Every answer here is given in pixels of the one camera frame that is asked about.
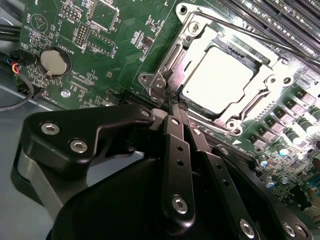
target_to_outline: mounting screw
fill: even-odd
[[[299,231],[299,233],[304,236],[305,238],[307,237],[307,233],[305,232],[305,230],[300,227],[298,224],[295,225],[295,228]]]
[[[54,123],[47,122],[41,125],[41,131],[47,135],[57,135],[60,132],[60,127]]]
[[[172,121],[174,124],[179,125],[179,121],[178,121],[177,119],[172,118],[171,121]]]
[[[281,63],[283,65],[288,65],[289,64],[289,61],[287,59],[282,59]]]
[[[188,212],[188,205],[180,196],[173,197],[172,206],[179,214],[186,214]]]
[[[70,143],[70,148],[72,151],[78,153],[78,154],[83,154],[88,150],[88,145],[81,140],[73,140]]]
[[[188,30],[191,35],[198,35],[201,32],[200,23],[197,21],[191,22],[189,24]]]
[[[162,89],[164,86],[166,86],[166,81],[161,79],[161,78],[158,78],[156,81],[155,81],[155,85],[158,89]]]
[[[142,115],[146,116],[146,117],[150,117],[150,114],[145,111],[145,110],[141,110]]]
[[[286,222],[283,223],[283,228],[286,231],[287,234],[289,234],[291,237],[295,237],[296,233],[295,230]]]
[[[60,94],[65,99],[71,96],[71,92],[68,89],[62,89]]]
[[[224,155],[229,155],[229,152],[225,148],[220,148],[221,152],[223,152]]]
[[[193,131],[194,131],[194,132],[195,132],[195,134],[197,134],[198,136],[200,136],[200,135],[201,135],[201,132],[200,132],[200,130],[199,130],[199,129],[194,128],[194,129],[193,129]]]
[[[141,77],[141,81],[142,81],[143,83],[146,83],[146,82],[148,82],[148,78],[147,78],[146,76],[142,76],[142,77]]]
[[[252,228],[252,226],[250,226],[250,224],[246,220],[244,219],[240,220],[240,228],[248,238],[253,239],[255,237],[254,229]]]

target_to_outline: black cable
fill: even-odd
[[[18,43],[20,41],[20,35],[0,33],[0,40]]]
[[[0,69],[8,71],[12,73],[12,67],[9,66],[7,63],[0,61]]]
[[[24,14],[15,5],[7,0],[0,0],[0,8],[5,10],[11,17],[18,20],[20,23],[23,22]]]
[[[7,63],[6,59],[9,58],[9,56],[3,52],[0,52],[0,62],[1,63]]]
[[[21,27],[0,24],[0,32],[18,35],[21,33]]]
[[[228,27],[228,28],[230,28],[230,29],[234,29],[234,30],[236,30],[236,31],[238,31],[238,32],[240,32],[240,33],[246,34],[246,35],[248,35],[248,36],[250,36],[250,37],[252,37],[252,38],[254,38],[254,39],[257,39],[257,40],[260,40],[260,41],[262,41],[262,42],[271,44],[271,45],[273,45],[273,46],[275,46],[275,47],[277,47],[277,48],[279,48],[279,49],[282,49],[282,50],[287,51],[288,53],[291,53],[291,54],[294,54],[294,55],[296,55],[296,56],[299,56],[300,58],[302,58],[302,59],[305,60],[306,62],[309,62],[309,63],[311,63],[311,64],[316,64],[316,65],[319,65],[319,66],[320,66],[320,61],[317,60],[316,58],[314,58],[314,57],[309,57],[309,56],[307,56],[305,53],[303,53],[303,52],[301,52],[301,51],[299,51],[299,50],[296,50],[296,49],[294,49],[294,48],[292,48],[292,47],[290,47],[290,46],[288,46],[288,45],[285,45],[285,44],[282,44],[282,43],[280,43],[280,42],[274,41],[274,40],[272,40],[272,39],[270,39],[270,38],[267,38],[267,37],[265,37],[265,36],[262,36],[262,35],[253,33],[253,32],[248,31],[248,30],[246,30],[246,29],[244,29],[244,28],[242,28],[242,27],[239,27],[239,26],[234,25],[234,24],[232,24],[232,23],[223,21],[223,20],[221,20],[221,19],[219,19],[219,18],[216,18],[216,17],[214,17],[214,16],[210,16],[210,15],[205,14],[205,13],[203,13],[203,12],[197,12],[197,13],[195,13],[195,14],[198,15],[198,16],[202,16],[202,17],[205,17],[205,18],[207,18],[207,19],[210,19],[210,20],[212,20],[212,21],[214,21],[214,22],[216,22],[216,23],[218,23],[218,24],[224,25],[224,26],[226,26],[226,27]]]
[[[27,85],[29,88],[29,94],[24,98],[21,102],[18,102],[16,104],[10,105],[10,106],[0,106],[0,112],[12,110],[21,107],[22,105],[26,104],[35,94],[35,89],[34,86],[32,86],[31,82],[29,79],[22,73],[19,73],[18,76],[20,79]]]

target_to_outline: connector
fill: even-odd
[[[31,64],[34,64],[37,60],[36,55],[31,54],[22,49],[12,51],[9,55],[9,58],[14,62],[19,63],[19,65],[22,65],[22,66],[29,66]]]
[[[34,100],[41,97],[42,94],[44,93],[44,89],[41,89],[37,86],[33,85],[33,89],[34,89],[34,94],[32,96],[32,99],[34,99]],[[16,86],[16,91],[20,94],[25,95],[25,96],[27,96],[30,92],[28,86],[24,82],[22,82],[21,84]]]

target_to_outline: metal bracket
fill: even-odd
[[[220,199],[228,224],[235,239],[259,240],[259,234],[255,223],[251,219],[247,209],[231,179],[223,160],[210,153],[210,148],[206,138],[197,128],[188,127],[187,133],[191,141],[191,147],[197,154],[198,161],[203,161],[202,165],[211,185]]]
[[[245,189],[245,204],[259,212],[256,220],[267,239],[313,239],[308,228],[231,151],[223,145],[215,146],[212,151],[223,159],[237,189]]]
[[[190,147],[184,141],[184,126],[178,116],[164,119],[165,153],[161,209],[166,229],[172,235],[187,231],[195,222]]]
[[[65,178],[80,178],[97,157],[100,141],[112,141],[127,128],[148,128],[154,120],[139,104],[36,113],[24,121],[20,145],[37,163]]]
[[[31,183],[53,220],[69,199],[88,187],[86,177],[76,180],[63,179],[50,169],[40,166],[23,150],[20,152],[17,170]]]

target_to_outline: black metal tool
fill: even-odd
[[[237,156],[208,146],[183,101],[169,109],[128,104],[25,120],[11,179],[55,220],[48,239],[312,239]],[[134,151],[144,158],[86,185],[90,166]]]

